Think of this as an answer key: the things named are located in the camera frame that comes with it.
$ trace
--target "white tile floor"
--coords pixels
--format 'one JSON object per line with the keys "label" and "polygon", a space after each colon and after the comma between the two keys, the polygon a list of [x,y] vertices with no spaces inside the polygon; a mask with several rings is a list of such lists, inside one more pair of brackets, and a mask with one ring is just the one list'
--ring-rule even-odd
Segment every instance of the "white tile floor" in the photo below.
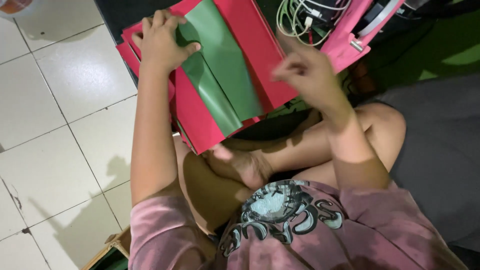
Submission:
{"label": "white tile floor", "polygon": [[93,0],[0,18],[0,269],[79,269],[128,226],[136,93]]}

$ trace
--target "plastic container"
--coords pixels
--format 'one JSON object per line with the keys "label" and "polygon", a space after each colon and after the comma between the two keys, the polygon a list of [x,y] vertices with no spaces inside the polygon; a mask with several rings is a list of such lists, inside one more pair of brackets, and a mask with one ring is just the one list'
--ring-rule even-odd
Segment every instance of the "plastic container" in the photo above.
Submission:
{"label": "plastic container", "polygon": [[30,14],[41,0],[0,0],[0,17],[13,18]]}

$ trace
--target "pink t-shirt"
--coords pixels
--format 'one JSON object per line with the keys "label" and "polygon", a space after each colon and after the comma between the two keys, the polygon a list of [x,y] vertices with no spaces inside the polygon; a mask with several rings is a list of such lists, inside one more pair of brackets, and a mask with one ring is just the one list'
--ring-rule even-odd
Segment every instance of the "pink t-shirt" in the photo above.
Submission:
{"label": "pink t-shirt", "polygon": [[232,218],[213,261],[185,198],[139,203],[131,230],[130,270],[467,269],[403,189],[267,184]]}

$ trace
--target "red paper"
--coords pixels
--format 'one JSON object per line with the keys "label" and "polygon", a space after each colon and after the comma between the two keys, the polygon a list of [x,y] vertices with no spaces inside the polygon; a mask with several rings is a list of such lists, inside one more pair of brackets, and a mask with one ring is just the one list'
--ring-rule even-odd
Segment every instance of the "red paper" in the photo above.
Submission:
{"label": "red paper", "polygon": [[[183,16],[200,1],[183,0],[170,7],[170,12]],[[254,0],[214,0],[214,2],[243,51],[252,83],[264,111],[271,112],[296,97],[298,93],[285,83],[271,81],[271,72],[282,61],[283,52]],[[132,34],[141,30],[141,23],[124,29],[122,37],[125,42],[117,46],[123,59],[137,76],[139,64],[135,54],[139,59],[141,54],[133,44]],[[185,135],[192,144],[191,147],[197,154],[225,139],[181,67],[170,76],[169,92],[175,93],[174,98],[170,100],[170,112],[181,123]],[[243,121],[244,126],[239,130],[262,118],[263,116],[260,116]]]}

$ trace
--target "hand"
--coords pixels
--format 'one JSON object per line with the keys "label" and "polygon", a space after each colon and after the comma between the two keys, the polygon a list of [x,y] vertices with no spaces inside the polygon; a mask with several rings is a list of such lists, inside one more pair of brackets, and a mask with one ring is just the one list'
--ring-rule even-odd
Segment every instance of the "hand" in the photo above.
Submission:
{"label": "hand", "polygon": [[287,82],[305,102],[327,117],[334,117],[339,111],[352,110],[325,54],[300,44],[296,38],[280,35],[279,41],[292,52],[273,71],[274,80]]}
{"label": "hand", "polygon": [[135,33],[132,39],[142,52],[140,70],[170,74],[183,61],[200,49],[200,44],[193,42],[186,47],[179,47],[175,41],[178,24],[187,20],[173,16],[167,10],[157,10],[153,18],[142,20],[142,33]]}

